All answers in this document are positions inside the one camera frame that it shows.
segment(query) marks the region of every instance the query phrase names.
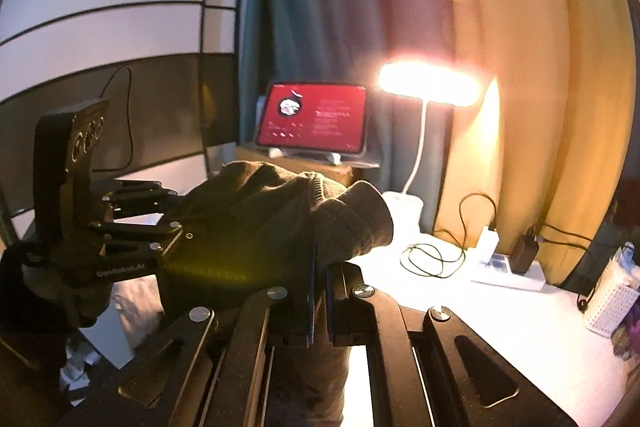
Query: curtain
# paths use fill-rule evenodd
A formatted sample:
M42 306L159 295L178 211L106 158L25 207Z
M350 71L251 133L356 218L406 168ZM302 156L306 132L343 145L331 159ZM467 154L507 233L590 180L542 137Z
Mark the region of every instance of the curtain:
M632 17L632 26L636 44L636 77L640 71L640 1L626 0ZM634 107L640 107L640 89L636 89ZM631 136L626 149L625 163L622 168L620 181L640 177L640 111L634 111ZM600 274L604 270L615 245L620 240L623 230L605 217L596 235L593 237L589 252L585 253L569 276L562 282L561 287L574 293L587 295L596 285Z
M239 135L247 142L254 139L255 104L273 69L273 47L266 0L240 0L238 16Z
M450 0L268 0L272 80L354 82L375 87L382 63L401 54L452 59ZM412 169L420 102L373 92L369 148L380 190L399 190ZM421 224L431 230L448 149L450 109L428 107L424 155L410 193L424 200Z
M486 67L480 0L451 1L457 65L470 69ZM458 212L462 198L472 192L483 192L496 203L500 199L504 147L500 93L498 82L491 75L483 80L483 87L489 89L479 111L475 107L453 109L449 158L434 226L436 237L450 241L451 233L460 244L465 240ZM467 229L466 245L473 247L482 226L494 219L493 207L487 200L469 198L461 210Z
M496 76L499 99L490 108L492 123L484 124L488 134L456 112L436 227L453 228L460 240L458 202L468 192L487 192L499 199L498 250L508 252L538 220L555 165L569 67L566 1L459 0L454 10L470 14L456 20L457 32L469 18L478 27L456 51ZM473 245L492 209L479 198L465 205Z
M568 103L541 221L593 237L620 178L636 100L636 57L626 0L567 0ZM545 237L566 236L542 228ZM550 283L571 273L583 252L541 245Z

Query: tablet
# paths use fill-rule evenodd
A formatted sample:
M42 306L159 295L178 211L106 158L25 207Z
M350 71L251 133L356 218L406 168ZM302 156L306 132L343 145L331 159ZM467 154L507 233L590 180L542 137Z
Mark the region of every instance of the tablet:
M272 84L255 142L261 147L360 154L367 91L346 84Z

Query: charger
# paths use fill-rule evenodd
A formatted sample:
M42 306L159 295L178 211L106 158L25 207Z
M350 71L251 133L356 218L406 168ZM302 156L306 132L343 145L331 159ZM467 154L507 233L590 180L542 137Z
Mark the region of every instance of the charger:
M484 225L484 227L482 227L482 232L476 245L476 253L480 263L489 264L491 256L495 253L495 249L498 246L500 238L494 228L493 223L490 226Z
M536 242L536 234L533 227L523 233L511 250L509 267L511 272L524 274L529 270L533 260L538 255L540 245Z

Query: cardboard box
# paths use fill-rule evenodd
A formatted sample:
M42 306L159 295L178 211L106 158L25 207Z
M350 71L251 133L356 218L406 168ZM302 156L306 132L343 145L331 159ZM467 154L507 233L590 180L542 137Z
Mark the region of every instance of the cardboard box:
M236 160L267 162L296 174L320 172L345 187L349 187L354 182L353 169L348 165L330 165L307 158L269 158L267 151L258 149L253 142L236 146Z

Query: white basket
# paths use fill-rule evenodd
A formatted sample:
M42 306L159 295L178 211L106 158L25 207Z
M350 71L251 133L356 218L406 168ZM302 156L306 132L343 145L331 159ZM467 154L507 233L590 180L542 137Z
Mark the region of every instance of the white basket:
M605 268L600 286L584 312L584 325L588 330L610 338L625 315L640 297L640 292L617 282L614 270L620 269L615 261Z

